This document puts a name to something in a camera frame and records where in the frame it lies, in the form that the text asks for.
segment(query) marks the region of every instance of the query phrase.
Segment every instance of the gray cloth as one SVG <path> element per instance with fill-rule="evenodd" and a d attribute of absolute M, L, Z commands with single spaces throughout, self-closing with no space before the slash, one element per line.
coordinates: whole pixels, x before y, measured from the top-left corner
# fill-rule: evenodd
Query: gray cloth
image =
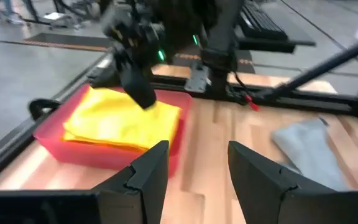
<path fill-rule="evenodd" d="M 272 133 L 273 141 L 305 177 L 331 189 L 347 190 L 335 155 L 326 142 L 327 127 L 322 119 L 292 124 Z"/>

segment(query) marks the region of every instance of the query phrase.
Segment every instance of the yellow cloth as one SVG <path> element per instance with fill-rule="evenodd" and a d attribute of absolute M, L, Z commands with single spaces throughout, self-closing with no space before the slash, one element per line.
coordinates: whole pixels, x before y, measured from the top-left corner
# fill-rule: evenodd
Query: yellow cloth
<path fill-rule="evenodd" d="M 143 110 L 125 93 L 90 87 L 64 123 L 63 139 L 147 151 L 161 140 L 173 141 L 180 111 L 159 101 Z"/>

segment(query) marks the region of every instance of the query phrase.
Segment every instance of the gray floor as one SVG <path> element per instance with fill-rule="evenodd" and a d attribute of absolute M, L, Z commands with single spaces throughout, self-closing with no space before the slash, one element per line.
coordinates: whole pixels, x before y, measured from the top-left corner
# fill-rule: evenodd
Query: gray floor
<path fill-rule="evenodd" d="M 28 16 L 20 0 L 13 2 L 17 12 Z M 40 14 L 53 11 L 50 0 L 34 2 Z M 254 62 L 260 65 L 255 67 L 259 74 L 295 77 L 357 42 L 354 34 L 358 28 L 358 0 L 277 0 L 273 4 L 304 28 L 317 42 L 317 47 L 298 47 L 294 54 L 252 52 Z M 50 31 L 45 26 L 28 28 L 0 22 L 0 40 L 18 41 L 39 32 L 103 36 L 98 25 L 90 23 L 80 30 Z M 0 139 L 28 118 L 26 105 L 31 99 L 53 96 L 100 55 L 98 52 L 0 43 Z M 358 62 L 350 62 L 321 79 L 342 94 L 355 95 L 358 92 Z"/>

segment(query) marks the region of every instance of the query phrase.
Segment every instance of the wooden table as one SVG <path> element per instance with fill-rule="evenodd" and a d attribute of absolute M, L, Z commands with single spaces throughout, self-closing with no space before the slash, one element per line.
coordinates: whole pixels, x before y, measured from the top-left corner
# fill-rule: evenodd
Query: wooden table
<path fill-rule="evenodd" d="M 190 69 L 162 65 L 154 73 L 188 77 Z M 288 80 L 244 73 L 240 76 L 254 85 L 274 86 Z M 335 92 L 322 81 L 303 89 Z M 358 119 L 268 107 L 255 112 L 234 103 L 194 99 L 181 162 L 168 182 L 162 223 L 245 223 L 228 171 L 228 141 L 239 141 L 274 161 L 285 161 L 284 154 L 270 140 L 271 131 L 317 116 L 329 123 L 328 143 L 347 183 L 358 189 Z M 0 190 L 90 189 L 115 173 L 62 164 L 34 142 L 0 173 Z"/>

